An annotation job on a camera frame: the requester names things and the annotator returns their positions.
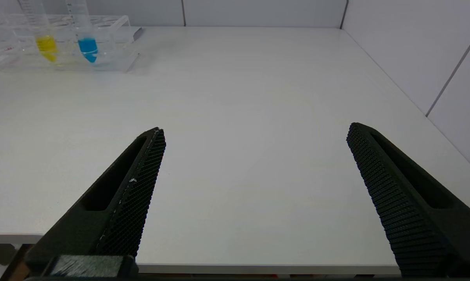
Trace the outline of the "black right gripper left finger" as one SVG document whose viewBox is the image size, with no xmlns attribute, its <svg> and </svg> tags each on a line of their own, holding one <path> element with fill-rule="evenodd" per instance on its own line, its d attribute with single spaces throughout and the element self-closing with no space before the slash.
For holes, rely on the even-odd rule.
<svg viewBox="0 0 470 281">
<path fill-rule="evenodd" d="M 30 249 L 29 270 L 59 256 L 136 257 L 165 149 L 164 130 L 139 135 Z"/>
</svg>

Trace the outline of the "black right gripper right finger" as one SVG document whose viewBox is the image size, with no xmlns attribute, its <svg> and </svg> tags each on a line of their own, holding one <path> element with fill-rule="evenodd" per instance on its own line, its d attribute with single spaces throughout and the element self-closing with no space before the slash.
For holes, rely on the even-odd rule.
<svg viewBox="0 0 470 281">
<path fill-rule="evenodd" d="M 470 207 L 379 131 L 346 142 L 406 279 L 470 279 Z"/>
</svg>

